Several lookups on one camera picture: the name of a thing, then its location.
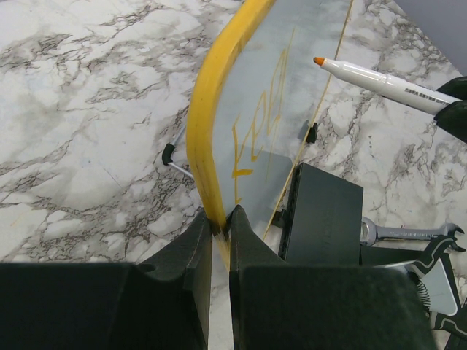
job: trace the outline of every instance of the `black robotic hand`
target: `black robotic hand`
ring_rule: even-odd
[[[435,116],[436,125],[467,143],[467,77],[455,78],[441,86],[438,91],[462,101],[442,109]]]

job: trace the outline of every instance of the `black rubber foot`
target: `black rubber foot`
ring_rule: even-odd
[[[306,136],[305,141],[307,142],[307,144],[313,144],[316,142],[317,137],[318,137],[318,124],[315,123],[309,129],[309,132],[308,132],[308,135]]]
[[[171,158],[172,153],[174,152],[175,146],[173,144],[166,144],[166,147],[162,151],[162,163],[167,166],[169,163],[172,163]]]
[[[285,209],[281,211],[276,211],[274,213],[274,217],[272,218],[271,224],[276,226],[277,228],[284,228],[286,214],[287,212],[285,211]]]

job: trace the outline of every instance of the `open-end wrench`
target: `open-end wrench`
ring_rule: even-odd
[[[364,246],[372,246],[377,241],[383,239],[410,239],[418,241],[429,241],[439,236],[454,237],[456,232],[464,231],[456,224],[446,223],[440,228],[433,230],[418,230],[414,228],[402,227],[382,227],[376,225],[368,217],[362,217],[362,233],[360,243]],[[458,246],[455,241],[451,243],[451,248],[456,252],[465,252],[466,250]]]

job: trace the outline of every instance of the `orange handwriting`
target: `orange handwriting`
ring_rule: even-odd
[[[264,90],[259,98],[256,106],[255,114],[251,126],[243,138],[242,145],[239,147],[239,140],[237,135],[237,123],[240,120],[240,114],[235,119],[232,126],[232,136],[234,145],[234,163],[232,170],[233,187],[235,192],[235,204],[239,204],[242,201],[242,197],[239,196],[239,178],[241,176],[249,176],[253,174],[252,168],[241,168],[239,169],[239,163],[243,156],[243,151],[247,142],[251,139],[251,153],[250,161],[255,163],[258,157],[263,152],[264,145],[261,145],[258,149],[258,138],[261,132],[265,131],[267,136],[270,136],[274,132],[271,147],[269,149],[269,161],[268,168],[266,170],[266,181],[269,173],[269,165],[271,163],[272,150],[277,136],[277,126],[281,118],[282,99],[284,95],[285,86],[285,75],[288,62],[288,56],[290,52],[290,45],[292,44],[292,37],[290,38],[289,45],[284,49],[277,61],[276,68],[272,75],[271,85],[269,91]]]

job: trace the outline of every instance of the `yellow edge trim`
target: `yellow edge trim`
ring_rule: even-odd
[[[339,43],[337,44],[337,50],[336,50],[336,54],[335,54],[335,56],[334,56],[334,59],[335,59],[335,60],[337,59],[337,55],[339,54],[339,49],[341,48],[342,40],[344,39],[344,32],[345,32],[345,28],[347,27],[347,23],[349,22],[350,11],[352,10],[352,5],[353,5],[353,0],[350,0],[349,9],[347,10],[347,16],[345,17],[345,21],[344,21],[344,27],[342,27],[341,38],[339,39]],[[317,116],[318,112],[320,111],[321,104],[322,104],[323,101],[324,101],[324,96],[325,96],[326,92],[328,92],[328,87],[329,87],[329,82],[331,81],[331,77],[332,77],[332,76],[329,74],[328,82],[326,82],[326,86],[325,86],[323,95],[321,96],[320,102],[319,102],[318,106],[316,107],[316,110],[314,111],[313,117],[311,118],[310,128],[313,126],[313,122],[314,122],[314,120],[316,119],[316,116]],[[300,150],[298,151],[297,157],[295,158],[295,161],[294,161],[294,163],[293,163],[293,167],[292,167],[292,169],[290,170],[289,176],[287,177],[287,181],[285,182],[284,188],[282,188],[281,195],[279,196],[279,200],[277,201],[277,204],[276,204],[276,206],[275,206],[275,208],[274,208],[274,211],[272,212],[271,219],[269,219],[269,223],[268,223],[268,225],[266,226],[266,229],[265,229],[265,231],[264,231],[263,240],[265,240],[265,239],[266,239],[266,236],[268,235],[268,230],[269,230],[269,227],[271,227],[271,223],[272,223],[272,220],[273,220],[273,218],[274,218],[274,214],[276,213],[277,208],[278,208],[279,205],[280,205],[280,202],[281,202],[281,200],[282,200],[282,197],[283,197],[284,194],[285,194],[285,191],[286,191],[286,189],[287,189],[287,186],[288,186],[288,184],[289,184],[289,181],[290,181],[290,179],[292,178],[293,170],[294,170],[295,167],[297,166],[298,160],[299,160],[300,157],[301,157],[301,153],[302,153],[303,150],[304,150],[304,147],[305,147],[305,140],[306,140],[306,137],[307,137],[307,136],[308,136],[308,133],[306,133],[304,140],[301,142]]]
[[[212,129],[220,93],[240,52],[276,0],[247,0],[220,33],[198,74],[187,121],[187,156],[204,210],[215,233],[226,228],[212,157]]]

